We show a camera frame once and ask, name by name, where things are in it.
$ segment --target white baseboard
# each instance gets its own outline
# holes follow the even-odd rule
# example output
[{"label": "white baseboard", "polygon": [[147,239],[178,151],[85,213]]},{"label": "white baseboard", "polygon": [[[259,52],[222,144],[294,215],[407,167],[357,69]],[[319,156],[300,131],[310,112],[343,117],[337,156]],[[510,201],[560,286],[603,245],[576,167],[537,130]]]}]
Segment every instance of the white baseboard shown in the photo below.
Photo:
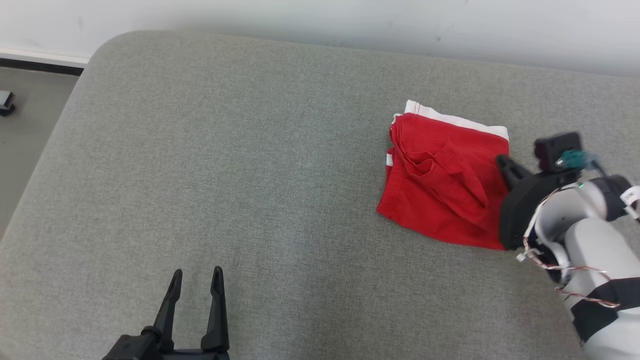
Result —
[{"label": "white baseboard", "polygon": [[87,58],[38,53],[36,51],[7,49],[4,47],[0,47],[0,58],[81,68],[85,68],[86,64],[89,62],[89,59]]}]

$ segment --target robotic arm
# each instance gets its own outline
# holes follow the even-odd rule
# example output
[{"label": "robotic arm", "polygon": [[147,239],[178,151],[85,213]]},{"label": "robotic arm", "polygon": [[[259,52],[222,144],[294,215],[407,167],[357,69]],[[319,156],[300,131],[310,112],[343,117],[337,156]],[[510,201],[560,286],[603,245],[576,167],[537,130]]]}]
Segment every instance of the robotic arm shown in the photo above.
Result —
[{"label": "robotic arm", "polygon": [[[609,223],[635,212],[640,187],[607,176],[577,133],[536,141],[542,172],[498,163],[511,192],[500,218],[507,249],[545,269],[590,359],[640,359],[640,261]],[[602,177],[580,182],[583,169]]]}]

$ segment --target folded clothing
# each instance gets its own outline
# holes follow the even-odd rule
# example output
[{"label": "folded clothing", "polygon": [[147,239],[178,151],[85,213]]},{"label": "folded clothing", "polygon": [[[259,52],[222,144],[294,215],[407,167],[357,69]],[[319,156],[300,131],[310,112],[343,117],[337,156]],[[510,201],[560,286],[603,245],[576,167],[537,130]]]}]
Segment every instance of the folded clothing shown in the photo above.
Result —
[{"label": "folded clothing", "polygon": [[505,127],[408,101],[389,136],[394,147],[378,212],[437,240],[504,250],[499,217],[508,191],[495,157],[509,152]]}]

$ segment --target black baseboard strip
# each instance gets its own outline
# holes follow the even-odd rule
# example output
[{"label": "black baseboard strip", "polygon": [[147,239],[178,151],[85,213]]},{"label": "black baseboard strip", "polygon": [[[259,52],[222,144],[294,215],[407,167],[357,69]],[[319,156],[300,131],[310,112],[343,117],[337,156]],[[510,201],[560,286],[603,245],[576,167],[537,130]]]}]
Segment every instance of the black baseboard strip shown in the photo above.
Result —
[{"label": "black baseboard strip", "polygon": [[56,74],[66,74],[80,76],[84,70],[81,67],[71,67],[63,65],[51,65],[44,63],[36,63],[32,61],[2,59],[0,58],[0,67],[11,67],[13,69],[24,69],[44,72],[55,72]]}]

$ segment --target white wall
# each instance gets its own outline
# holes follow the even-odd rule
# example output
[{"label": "white wall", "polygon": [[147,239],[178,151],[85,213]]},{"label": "white wall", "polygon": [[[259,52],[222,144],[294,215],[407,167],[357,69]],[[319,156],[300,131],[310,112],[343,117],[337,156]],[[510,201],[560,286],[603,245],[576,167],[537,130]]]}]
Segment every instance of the white wall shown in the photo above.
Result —
[{"label": "white wall", "polygon": [[136,29],[640,76],[638,0],[2,0],[0,57],[76,65]]}]

